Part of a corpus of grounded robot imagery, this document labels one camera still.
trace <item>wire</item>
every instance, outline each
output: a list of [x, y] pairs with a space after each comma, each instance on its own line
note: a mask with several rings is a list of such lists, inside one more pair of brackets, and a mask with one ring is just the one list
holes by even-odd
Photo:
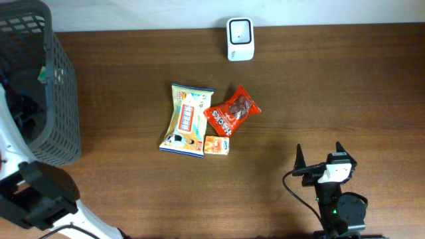
[[296, 199], [298, 199], [298, 201], [300, 201], [302, 204], [304, 204], [306, 207], [308, 207], [314, 213], [314, 215], [316, 215], [317, 219], [319, 219], [319, 221], [320, 221], [321, 227], [323, 227], [323, 230], [325, 231], [326, 237], [328, 237], [329, 235], [327, 233], [327, 230], [326, 230], [326, 227], [325, 227], [325, 223], [323, 223], [323, 220], [320, 218], [320, 215], [316, 212], [316, 210], [314, 210], [314, 208], [312, 208], [308, 203], [304, 202], [304, 200], [300, 199], [300, 197], [297, 196], [294, 192], [292, 192], [292, 190], [286, 185], [285, 178], [287, 176], [289, 176], [290, 174], [292, 174], [292, 171], [287, 172], [284, 175], [284, 177], [282, 178], [282, 182], [284, 184], [285, 189], [288, 190], [288, 192], [290, 192], [290, 194], [292, 196], [294, 196]]
[[82, 228], [79, 228], [79, 227], [77, 227], [77, 226], [74, 226], [73, 224], [69, 224], [69, 225], [66, 225], [66, 226], [61, 226], [60, 228], [57, 228], [57, 229], [55, 229], [55, 230], [53, 230], [53, 231], [49, 232], [48, 234], [45, 234], [44, 236], [40, 237], [39, 239], [46, 239], [46, 238], [48, 238], [48, 237], [50, 237], [50, 236], [52, 236], [52, 235], [54, 235], [54, 234], [56, 234], [56, 233], [60, 232], [61, 230], [64, 230], [64, 229], [74, 229], [74, 230], [77, 230], [77, 231], [79, 231], [79, 232], [84, 233], [84, 234], [85, 234], [85, 235], [87, 235], [87, 236], [91, 236], [91, 237], [93, 237], [94, 239], [100, 239], [100, 238], [98, 238], [97, 236], [95, 236], [93, 233], [88, 232], [88, 231], [86, 231], [86, 230], [84, 230], [84, 229], [82, 229]]

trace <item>gray basket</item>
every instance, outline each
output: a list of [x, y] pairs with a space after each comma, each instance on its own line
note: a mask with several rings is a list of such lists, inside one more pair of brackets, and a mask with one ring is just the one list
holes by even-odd
[[[37, 78], [46, 66], [46, 81]], [[51, 165], [81, 155], [75, 70], [52, 31], [49, 8], [37, 0], [0, 5], [0, 79], [33, 99], [40, 112], [24, 136], [37, 160]]]

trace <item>wooden surface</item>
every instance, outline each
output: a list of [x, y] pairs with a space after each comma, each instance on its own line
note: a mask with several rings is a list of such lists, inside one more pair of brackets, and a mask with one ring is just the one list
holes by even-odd
[[[282, 176], [297, 143], [310, 165], [325, 161], [336, 141], [359, 163], [343, 191], [369, 199], [365, 232], [423, 238], [424, 24], [255, 28], [248, 62], [226, 59], [223, 29], [58, 37], [77, 72], [83, 145], [82, 158], [64, 169], [101, 219], [134, 238], [319, 230]], [[215, 88], [213, 105], [243, 84], [262, 113], [232, 136], [227, 157], [160, 152], [172, 82]], [[317, 208], [301, 178], [288, 185]], [[44, 233], [4, 220], [0, 231], [2, 238]]]

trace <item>white device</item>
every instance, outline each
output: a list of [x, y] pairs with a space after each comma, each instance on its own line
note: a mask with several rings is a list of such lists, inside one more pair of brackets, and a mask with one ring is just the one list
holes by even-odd
[[251, 60], [254, 57], [254, 25], [248, 17], [227, 21], [227, 58], [230, 61]]
[[318, 183], [340, 183], [348, 178], [351, 172], [350, 163], [326, 164], [326, 170]]

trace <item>chip bag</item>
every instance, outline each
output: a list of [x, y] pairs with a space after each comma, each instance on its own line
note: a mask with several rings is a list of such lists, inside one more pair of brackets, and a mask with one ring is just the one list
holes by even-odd
[[236, 93], [221, 106], [211, 107], [204, 111], [208, 122], [219, 136], [230, 137], [246, 118], [261, 113], [260, 108], [239, 85]]
[[203, 115], [211, 105], [213, 89], [172, 84], [174, 112], [159, 150], [204, 157], [207, 119]]

